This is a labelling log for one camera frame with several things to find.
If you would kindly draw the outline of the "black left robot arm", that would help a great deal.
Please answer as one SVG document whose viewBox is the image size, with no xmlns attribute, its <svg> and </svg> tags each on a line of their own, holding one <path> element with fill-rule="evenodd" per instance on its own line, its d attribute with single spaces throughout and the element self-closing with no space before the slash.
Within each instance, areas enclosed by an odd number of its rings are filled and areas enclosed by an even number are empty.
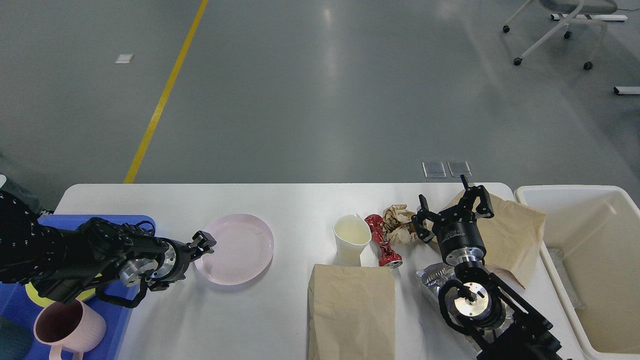
<svg viewBox="0 0 640 360">
<path fill-rule="evenodd" d="M 190 243 L 158 237 L 150 221 L 91 217 L 74 230 L 47 226 L 7 191 L 0 193 L 0 220 L 1 282 L 32 284 L 40 297 L 64 305 L 93 289 L 101 301 L 133 309 L 148 291 L 184 280 L 190 264 L 217 244 L 203 230 Z"/>
</svg>

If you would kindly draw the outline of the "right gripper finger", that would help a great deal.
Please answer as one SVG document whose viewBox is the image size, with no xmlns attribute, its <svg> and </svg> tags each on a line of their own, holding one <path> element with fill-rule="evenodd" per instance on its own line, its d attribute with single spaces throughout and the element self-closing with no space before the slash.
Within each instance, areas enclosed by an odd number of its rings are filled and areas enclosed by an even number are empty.
<svg viewBox="0 0 640 360">
<path fill-rule="evenodd" d="M 460 175 L 464 191 L 454 206 L 455 223 L 476 223 L 478 219 L 495 216 L 490 193 L 482 185 L 472 185 L 464 174 Z"/>
<path fill-rule="evenodd" d="M 416 214 L 411 217 L 411 223 L 413 224 L 414 231 L 418 239 L 424 243 L 429 244 L 430 242 L 440 243 L 437 237 L 437 232 L 428 228 L 425 225 L 426 221 L 430 221 L 434 223 L 434 225 L 439 225 L 441 221 L 441 214 L 439 212 L 433 212 L 430 210 L 427 198 L 423 194 L 418 195 L 419 206 L 416 210 Z"/>
</svg>

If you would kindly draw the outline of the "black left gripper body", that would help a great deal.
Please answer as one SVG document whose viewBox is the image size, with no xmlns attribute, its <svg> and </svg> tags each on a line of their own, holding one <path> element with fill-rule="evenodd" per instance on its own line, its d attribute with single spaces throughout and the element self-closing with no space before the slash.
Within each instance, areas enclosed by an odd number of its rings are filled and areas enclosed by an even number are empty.
<svg viewBox="0 0 640 360">
<path fill-rule="evenodd" d="M 119 281 L 126 287 L 146 285 L 149 291 L 164 291 L 176 281 L 185 279 L 192 262 L 192 248 L 180 241 L 162 239 L 162 253 L 138 255 L 119 269 Z"/>
</svg>

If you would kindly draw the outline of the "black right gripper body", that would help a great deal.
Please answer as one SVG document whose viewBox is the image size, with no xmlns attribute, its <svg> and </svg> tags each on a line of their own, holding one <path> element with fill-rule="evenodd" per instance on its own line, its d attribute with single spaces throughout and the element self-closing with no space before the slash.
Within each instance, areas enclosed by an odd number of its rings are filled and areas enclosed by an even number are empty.
<svg viewBox="0 0 640 360">
<path fill-rule="evenodd" d="M 438 222 L 433 232 L 444 264 L 484 262 L 487 251 L 475 219 Z"/>
</svg>

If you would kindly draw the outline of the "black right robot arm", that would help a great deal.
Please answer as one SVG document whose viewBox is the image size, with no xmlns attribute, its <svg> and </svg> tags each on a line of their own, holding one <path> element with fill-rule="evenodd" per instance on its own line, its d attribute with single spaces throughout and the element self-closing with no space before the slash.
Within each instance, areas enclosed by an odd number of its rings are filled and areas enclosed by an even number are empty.
<svg viewBox="0 0 640 360">
<path fill-rule="evenodd" d="M 423 296 L 478 360 L 557 360 L 562 344 L 551 333 L 553 324 L 485 266 L 477 221 L 494 217 L 489 192 L 464 175 L 461 182 L 455 205 L 432 212 L 421 194 L 411 217 L 418 238 L 435 240 L 441 254 L 441 262 L 416 271 Z"/>
</svg>

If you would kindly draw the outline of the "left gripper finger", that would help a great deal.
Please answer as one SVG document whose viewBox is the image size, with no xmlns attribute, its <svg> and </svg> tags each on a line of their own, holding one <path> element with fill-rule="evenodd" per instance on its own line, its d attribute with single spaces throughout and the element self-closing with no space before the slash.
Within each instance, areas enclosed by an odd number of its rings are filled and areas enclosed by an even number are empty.
<svg viewBox="0 0 640 360">
<path fill-rule="evenodd" d="M 204 255 L 213 254 L 216 244 L 217 240 L 210 233 L 203 230 L 196 231 L 191 242 L 187 244 L 190 262 L 195 262 Z"/>
</svg>

